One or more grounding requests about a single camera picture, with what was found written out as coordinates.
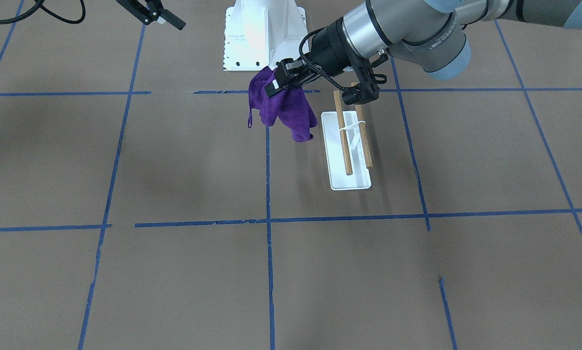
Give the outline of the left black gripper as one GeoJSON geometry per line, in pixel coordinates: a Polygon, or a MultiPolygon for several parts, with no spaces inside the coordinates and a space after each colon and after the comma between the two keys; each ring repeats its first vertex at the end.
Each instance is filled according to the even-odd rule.
{"type": "Polygon", "coordinates": [[[300,58],[284,58],[278,62],[273,73],[274,80],[265,86],[267,97],[272,98],[284,89],[303,88],[319,80],[321,75],[318,72],[304,70],[306,59],[313,66],[319,66],[329,77],[337,77],[346,68],[352,68],[349,55],[355,51],[347,40],[343,24],[344,21],[338,19],[302,38],[300,58]]]}

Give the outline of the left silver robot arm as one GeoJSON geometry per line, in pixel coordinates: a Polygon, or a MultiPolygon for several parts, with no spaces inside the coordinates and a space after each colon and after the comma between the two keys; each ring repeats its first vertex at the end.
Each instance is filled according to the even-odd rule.
{"type": "Polygon", "coordinates": [[[285,58],[264,91],[269,97],[318,78],[335,82],[347,68],[358,84],[337,86],[344,103],[361,105],[378,98],[386,80],[373,69],[397,57],[436,80],[459,75],[471,59],[463,29],[498,18],[582,30],[582,0],[365,0],[328,27],[309,33],[308,53],[285,58]]]}

